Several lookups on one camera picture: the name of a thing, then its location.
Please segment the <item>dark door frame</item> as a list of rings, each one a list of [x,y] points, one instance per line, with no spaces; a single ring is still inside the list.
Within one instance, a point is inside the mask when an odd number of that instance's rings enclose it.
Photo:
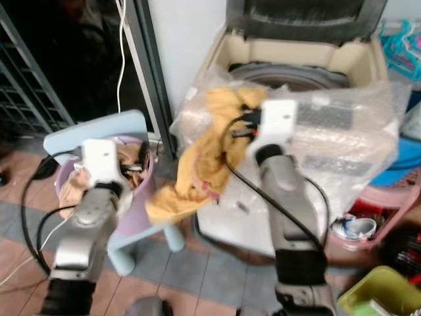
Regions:
[[[124,10],[124,31],[139,82],[143,86],[145,107],[151,120],[150,131],[160,140],[166,157],[174,160],[178,154],[178,143],[169,130],[172,124],[171,102],[166,92],[149,0],[126,0]]]

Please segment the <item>blue plastic basin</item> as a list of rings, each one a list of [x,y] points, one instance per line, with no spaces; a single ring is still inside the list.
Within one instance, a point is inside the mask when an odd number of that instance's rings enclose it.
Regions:
[[[401,136],[398,141],[397,159],[385,171],[373,178],[370,186],[392,186],[418,167],[421,167],[421,141]]]

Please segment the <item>pink clothes pile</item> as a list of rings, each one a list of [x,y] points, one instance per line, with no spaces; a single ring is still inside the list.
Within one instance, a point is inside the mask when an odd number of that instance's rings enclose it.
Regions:
[[[77,205],[88,189],[90,179],[90,175],[84,167],[77,167],[75,163],[70,163],[66,168],[69,174],[58,195],[59,207]]]

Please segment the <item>pink plastic basin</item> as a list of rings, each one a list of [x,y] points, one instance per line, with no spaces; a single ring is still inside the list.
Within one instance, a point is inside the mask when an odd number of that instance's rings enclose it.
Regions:
[[[368,186],[356,199],[343,217],[364,217],[377,222],[377,230],[367,242],[340,240],[330,229],[330,240],[349,251],[372,250],[379,246],[391,229],[408,213],[416,199],[421,196],[421,186],[385,188]]]

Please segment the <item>white cup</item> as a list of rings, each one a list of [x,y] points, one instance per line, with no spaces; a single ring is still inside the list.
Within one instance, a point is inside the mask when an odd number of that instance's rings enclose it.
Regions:
[[[332,224],[331,230],[340,240],[367,242],[375,234],[377,222],[374,219],[365,219],[364,217],[343,217]]]

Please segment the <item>dark washing machine lid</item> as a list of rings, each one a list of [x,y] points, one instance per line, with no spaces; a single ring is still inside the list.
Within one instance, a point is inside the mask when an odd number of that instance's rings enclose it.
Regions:
[[[227,0],[226,30],[247,39],[367,42],[388,0]]]

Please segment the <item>black slipper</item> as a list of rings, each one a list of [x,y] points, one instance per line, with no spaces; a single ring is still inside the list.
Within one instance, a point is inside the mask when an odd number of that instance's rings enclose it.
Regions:
[[[39,162],[32,178],[33,180],[46,180],[46,178],[50,178],[54,174],[58,167],[59,163],[57,163],[54,157],[44,157],[44,159]]]

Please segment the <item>purple laundry basket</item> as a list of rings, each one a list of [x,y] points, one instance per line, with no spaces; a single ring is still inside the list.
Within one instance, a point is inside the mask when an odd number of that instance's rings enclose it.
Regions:
[[[126,178],[132,197],[126,207],[121,207],[118,216],[125,217],[130,213],[141,210],[145,202],[158,188],[154,178],[154,157],[148,151],[148,142],[135,136],[112,136],[118,160],[122,167],[123,177]],[[80,161],[80,157],[73,155],[60,166],[55,193],[60,207],[71,207],[82,199],[88,182],[88,172]]]

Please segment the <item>grey robot leg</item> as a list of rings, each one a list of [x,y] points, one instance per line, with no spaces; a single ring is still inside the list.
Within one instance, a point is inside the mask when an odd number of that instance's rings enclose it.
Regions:
[[[122,316],[174,316],[172,306],[160,297],[137,299],[124,310]]]

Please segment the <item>light blue plastic chair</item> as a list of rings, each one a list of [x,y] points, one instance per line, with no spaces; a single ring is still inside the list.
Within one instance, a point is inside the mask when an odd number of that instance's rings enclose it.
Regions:
[[[110,140],[125,135],[148,142],[144,120],[144,114],[137,109],[95,118],[51,133],[44,139],[44,148],[57,156],[59,168],[73,155],[82,162],[82,142],[87,139]],[[155,174],[157,156],[150,144],[148,151],[155,159]],[[129,204],[132,189],[120,195],[116,189],[111,184],[96,184],[86,190],[77,205],[68,207],[67,231],[58,241],[51,277],[92,280],[106,263],[111,263],[120,276],[126,276],[136,265],[135,245],[154,234],[164,234],[172,252],[186,246],[186,238],[176,224],[152,223],[145,207],[120,218],[120,208]]]

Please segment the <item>dark metal gate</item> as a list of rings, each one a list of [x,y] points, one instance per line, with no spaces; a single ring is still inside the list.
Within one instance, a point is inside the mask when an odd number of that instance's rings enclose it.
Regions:
[[[8,17],[1,13],[0,60],[3,78],[8,84],[1,84],[2,109],[21,133],[45,136],[54,132],[48,115],[45,114],[36,87],[24,75],[26,63],[13,43]]]

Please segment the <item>yellow cloth garment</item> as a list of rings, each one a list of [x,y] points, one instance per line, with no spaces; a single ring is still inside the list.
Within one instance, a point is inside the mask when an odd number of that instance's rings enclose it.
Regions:
[[[244,129],[237,119],[244,109],[258,109],[267,96],[268,91],[258,87],[211,88],[205,94],[203,105],[211,125],[182,153],[175,183],[145,202],[152,223],[176,222],[222,195],[231,174],[226,165],[237,167],[250,144],[249,138],[233,138],[226,127],[232,122],[235,130]]]

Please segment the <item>green plastic bin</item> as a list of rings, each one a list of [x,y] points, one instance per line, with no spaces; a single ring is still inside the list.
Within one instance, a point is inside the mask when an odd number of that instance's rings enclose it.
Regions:
[[[362,316],[370,310],[384,316],[411,316],[421,312],[421,291],[389,266],[377,266],[337,299],[348,316]]]

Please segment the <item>beige top-load washing machine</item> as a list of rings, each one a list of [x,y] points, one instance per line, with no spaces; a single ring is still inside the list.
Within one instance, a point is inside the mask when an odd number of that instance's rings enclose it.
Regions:
[[[247,39],[225,30],[214,41],[199,75],[219,66],[232,78],[270,88],[286,86],[292,92],[361,88],[375,82],[390,81],[387,61],[376,30],[367,42],[356,39],[343,45],[297,40]],[[316,207],[320,231],[332,217],[325,210],[318,190],[308,188],[308,196]]]

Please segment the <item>clear bubble wrap cover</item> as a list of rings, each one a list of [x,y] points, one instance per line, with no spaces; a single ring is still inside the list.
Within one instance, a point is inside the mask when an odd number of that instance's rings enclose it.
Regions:
[[[199,75],[187,91],[170,131],[177,136],[178,151],[186,150],[212,126],[207,93],[213,88],[264,88],[270,99],[299,103],[297,126],[285,152],[295,157],[301,174],[326,193],[332,217],[354,204],[361,190],[397,158],[400,124],[411,93],[411,84],[375,82],[361,88],[333,88],[292,92],[286,86],[270,88],[232,78],[219,66]],[[267,213],[261,198],[236,177],[217,205],[207,210],[248,210]]]

